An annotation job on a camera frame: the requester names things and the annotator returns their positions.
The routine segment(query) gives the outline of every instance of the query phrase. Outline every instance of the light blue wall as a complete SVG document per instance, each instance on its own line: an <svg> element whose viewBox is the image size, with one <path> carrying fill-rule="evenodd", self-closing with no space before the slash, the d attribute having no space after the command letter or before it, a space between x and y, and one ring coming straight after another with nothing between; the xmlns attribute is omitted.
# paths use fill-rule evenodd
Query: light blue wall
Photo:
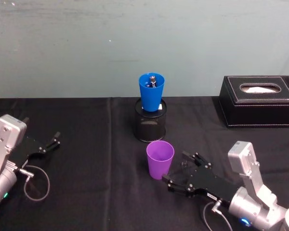
<svg viewBox="0 0 289 231"><path fill-rule="evenodd" d="M225 75L289 75L289 0L0 0L0 97L218 95Z"/></svg>

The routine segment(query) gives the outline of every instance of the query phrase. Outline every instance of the cable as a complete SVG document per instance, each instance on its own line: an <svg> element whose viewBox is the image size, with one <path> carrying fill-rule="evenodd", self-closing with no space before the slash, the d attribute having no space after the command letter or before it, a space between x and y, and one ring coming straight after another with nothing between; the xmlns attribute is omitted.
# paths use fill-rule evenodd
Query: cable
<svg viewBox="0 0 289 231"><path fill-rule="evenodd" d="M30 197L28 195L27 191L26 191L26 186L27 186L27 183L28 183L28 181L26 181L25 184L24 184L24 192L25 192L26 197L29 198L31 201L42 201L42 200L44 200L48 196L49 190L50 190L50 181L49 181L49 177L48 177L47 173L43 169L41 169L40 167L37 167L37 166L26 165L25 167L32 167L32 168L36 168L38 170L41 170L45 174L45 176L47 178L47 184L48 184L47 185L47 192L46 192L45 196L43 196L42 198L39 198L39 199L34 199L34 198Z"/></svg>
<svg viewBox="0 0 289 231"><path fill-rule="evenodd" d="M204 208L203 208L203 219L204 219L204 222L205 222L206 226L208 227L208 229L209 229L210 231L213 231L213 230L211 229L211 227L209 226L207 220L206 220L206 209L207 209L207 207L208 207L209 205L211 205L211 204L214 204L214 202L209 202L209 203L206 204L206 206L204 206ZM227 218L224 216L224 214L222 214L222 212L220 212L220 213L218 213L218 214L221 215L222 218L224 218L224 220L226 221L226 223L227 223L230 231L233 231L233 230L232 230L232 227L231 227L231 225L230 225L230 223L229 223L229 221L228 221Z"/></svg>

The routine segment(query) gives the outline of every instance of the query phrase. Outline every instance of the black tissue box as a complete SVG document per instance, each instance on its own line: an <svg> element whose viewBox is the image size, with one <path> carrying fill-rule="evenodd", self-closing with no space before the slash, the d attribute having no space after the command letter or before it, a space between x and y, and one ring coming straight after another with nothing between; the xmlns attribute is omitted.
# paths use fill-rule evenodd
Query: black tissue box
<svg viewBox="0 0 289 231"><path fill-rule="evenodd" d="M289 76L225 76L219 102L229 128L289 127Z"/></svg>

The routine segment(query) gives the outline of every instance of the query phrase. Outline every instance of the blue led light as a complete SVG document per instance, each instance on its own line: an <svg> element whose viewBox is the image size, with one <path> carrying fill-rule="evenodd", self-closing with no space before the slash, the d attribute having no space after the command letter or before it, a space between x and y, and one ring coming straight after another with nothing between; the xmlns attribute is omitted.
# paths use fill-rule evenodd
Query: blue led light
<svg viewBox="0 0 289 231"><path fill-rule="evenodd" d="M246 225L247 227L250 227L250 226L251 226L249 220L247 220L247 219L245 219L245 218L241 218L241 222L242 222L244 225Z"/></svg>

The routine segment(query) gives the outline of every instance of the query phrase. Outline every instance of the black table surface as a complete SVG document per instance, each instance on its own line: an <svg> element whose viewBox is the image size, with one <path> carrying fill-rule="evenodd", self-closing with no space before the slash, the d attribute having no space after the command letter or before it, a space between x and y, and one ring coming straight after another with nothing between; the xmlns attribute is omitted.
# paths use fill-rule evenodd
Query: black table surface
<svg viewBox="0 0 289 231"><path fill-rule="evenodd" d="M213 171L242 185L227 153L236 141L252 142L264 183L289 207L289 128L232 128L223 123L216 97L170 97L166 136L175 149L173 166L183 150L199 152ZM0 99L0 116L30 118L26 135L48 141L61 132L61 147L41 167L51 181L42 202L28 200L19 178L0 204L0 231L206 231L202 210L208 199L168 192L148 174L147 143L132 132L137 98ZM228 217L235 231L243 227ZM214 231L228 230L207 212Z"/></svg>

